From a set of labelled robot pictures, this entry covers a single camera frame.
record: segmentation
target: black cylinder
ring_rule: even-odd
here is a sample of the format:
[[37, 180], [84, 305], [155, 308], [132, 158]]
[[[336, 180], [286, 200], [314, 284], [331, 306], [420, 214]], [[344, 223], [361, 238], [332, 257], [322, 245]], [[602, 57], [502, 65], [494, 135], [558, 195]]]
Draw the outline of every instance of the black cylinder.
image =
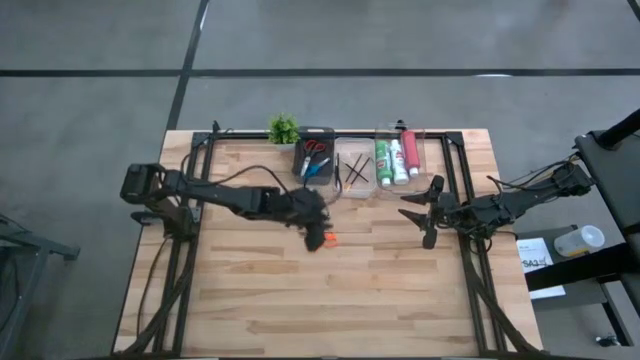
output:
[[626, 119], [613, 125], [596, 138], [600, 146], [605, 149], [613, 149], [620, 141], [634, 132], [640, 130], [640, 109], [631, 113]]

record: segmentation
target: orange object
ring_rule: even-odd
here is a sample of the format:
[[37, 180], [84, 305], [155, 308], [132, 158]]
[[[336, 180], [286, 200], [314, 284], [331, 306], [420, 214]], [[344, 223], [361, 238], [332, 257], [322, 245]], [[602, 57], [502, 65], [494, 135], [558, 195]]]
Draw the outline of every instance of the orange object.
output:
[[338, 246], [338, 237], [331, 232], [324, 233], [324, 247], [332, 248]]

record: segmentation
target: white cup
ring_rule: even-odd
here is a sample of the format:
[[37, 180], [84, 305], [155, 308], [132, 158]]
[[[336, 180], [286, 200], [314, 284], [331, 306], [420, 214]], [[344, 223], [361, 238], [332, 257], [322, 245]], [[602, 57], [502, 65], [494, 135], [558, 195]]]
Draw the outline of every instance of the white cup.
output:
[[585, 225], [553, 241], [553, 247], [564, 257], [573, 257], [604, 245], [604, 235], [595, 226]]

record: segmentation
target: green leaves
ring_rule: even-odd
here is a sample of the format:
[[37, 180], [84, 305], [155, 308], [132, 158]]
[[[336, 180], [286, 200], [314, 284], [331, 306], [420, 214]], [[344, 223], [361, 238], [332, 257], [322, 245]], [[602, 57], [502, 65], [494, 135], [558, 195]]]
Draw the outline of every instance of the green leaves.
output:
[[298, 123], [295, 116], [280, 113], [269, 118], [269, 141], [274, 144], [293, 144], [298, 136]]

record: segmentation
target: small potted plant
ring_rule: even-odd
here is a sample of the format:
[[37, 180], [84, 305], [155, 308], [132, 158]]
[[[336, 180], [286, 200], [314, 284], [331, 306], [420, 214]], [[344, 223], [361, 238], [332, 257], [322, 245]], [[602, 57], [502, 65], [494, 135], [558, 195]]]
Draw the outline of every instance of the small potted plant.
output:
[[293, 150], [299, 138], [298, 124], [293, 115], [280, 113], [269, 119], [269, 141], [276, 144], [278, 150]]

